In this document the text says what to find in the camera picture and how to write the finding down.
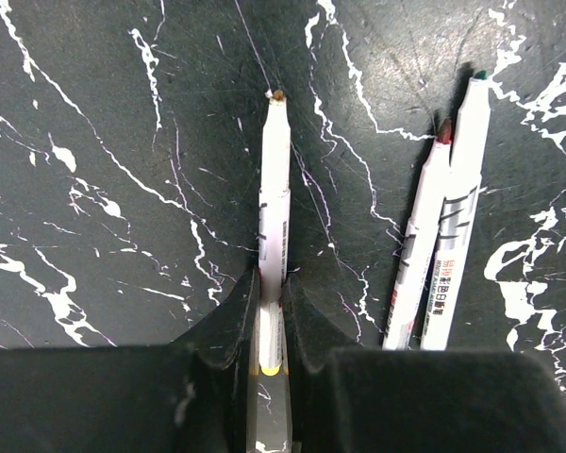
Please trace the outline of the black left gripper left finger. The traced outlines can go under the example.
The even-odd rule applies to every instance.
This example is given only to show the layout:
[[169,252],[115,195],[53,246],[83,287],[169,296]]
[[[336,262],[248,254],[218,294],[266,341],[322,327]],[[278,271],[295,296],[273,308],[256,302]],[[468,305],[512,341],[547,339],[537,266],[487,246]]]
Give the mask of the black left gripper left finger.
[[258,271],[168,344],[0,350],[0,452],[249,452]]

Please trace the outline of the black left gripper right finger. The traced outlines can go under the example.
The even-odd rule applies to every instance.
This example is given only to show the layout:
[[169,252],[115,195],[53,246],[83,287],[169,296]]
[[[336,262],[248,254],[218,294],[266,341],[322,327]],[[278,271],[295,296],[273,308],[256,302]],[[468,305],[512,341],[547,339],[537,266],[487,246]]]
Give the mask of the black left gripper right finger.
[[387,351],[282,293],[295,452],[566,452],[566,404],[529,357]]

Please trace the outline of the white pen yellow end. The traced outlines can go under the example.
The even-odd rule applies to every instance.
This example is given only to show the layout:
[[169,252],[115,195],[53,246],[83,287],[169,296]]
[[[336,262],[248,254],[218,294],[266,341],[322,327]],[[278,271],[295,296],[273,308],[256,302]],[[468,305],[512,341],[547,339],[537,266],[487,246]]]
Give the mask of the white pen yellow end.
[[262,129],[258,192],[258,272],[260,276],[258,351],[261,372],[272,377],[282,364],[281,291],[287,277],[290,227],[291,128],[287,97],[269,97]]

